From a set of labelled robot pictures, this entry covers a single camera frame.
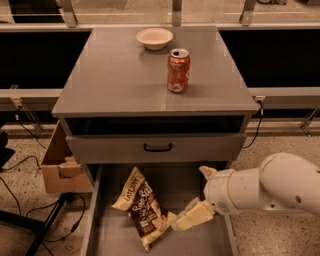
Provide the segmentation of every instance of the wrapper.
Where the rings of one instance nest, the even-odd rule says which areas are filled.
[[[160,206],[152,188],[136,167],[132,170],[121,195],[112,207],[129,212],[147,252],[149,252],[149,245],[176,219],[175,214]]]

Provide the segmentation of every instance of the terrazzo floor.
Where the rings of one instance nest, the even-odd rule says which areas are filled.
[[[257,123],[252,122],[247,129],[250,143]],[[8,148],[16,150],[16,154],[4,166],[9,168],[29,155],[35,155],[39,161],[45,150],[30,135],[16,126],[4,126],[9,134]],[[45,128],[39,141],[46,147],[53,127]],[[253,168],[261,164],[263,159],[276,152],[298,154],[320,166],[320,124],[314,122],[310,131],[313,137],[306,137],[297,122],[263,122],[259,136],[254,144],[240,152],[238,159],[232,164],[236,170]],[[0,177],[16,195],[22,215],[30,209],[55,202],[58,194],[47,194],[41,171],[37,171],[34,159],[29,159],[19,168],[2,172]],[[85,198],[86,209],[90,205],[91,194],[81,194]],[[0,182],[0,209],[18,214],[17,204],[5,186]],[[32,212],[29,216],[44,220],[49,209]],[[56,240],[65,236],[82,212],[82,201],[75,198],[66,204],[52,226],[46,240]],[[83,235],[86,230],[88,210],[80,222],[78,229],[64,241],[44,242],[50,252],[41,245],[36,255],[80,255]],[[244,212],[231,216],[240,256],[251,255],[320,255],[320,218],[308,214],[271,215],[257,211]],[[31,231],[10,226],[0,222],[0,255],[25,255],[34,239]]]

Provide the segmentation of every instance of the small bowl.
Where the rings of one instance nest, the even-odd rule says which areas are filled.
[[[172,33],[163,28],[147,28],[137,34],[137,40],[152,51],[161,50],[172,38]]]

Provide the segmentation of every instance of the cardboard box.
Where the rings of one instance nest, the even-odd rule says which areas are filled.
[[[92,192],[87,174],[72,157],[60,122],[53,132],[41,168],[47,193]]]

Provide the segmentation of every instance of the red soda can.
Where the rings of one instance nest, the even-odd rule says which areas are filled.
[[[171,50],[168,57],[168,90],[171,92],[185,91],[188,85],[189,70],[189,52],[181,48]]]

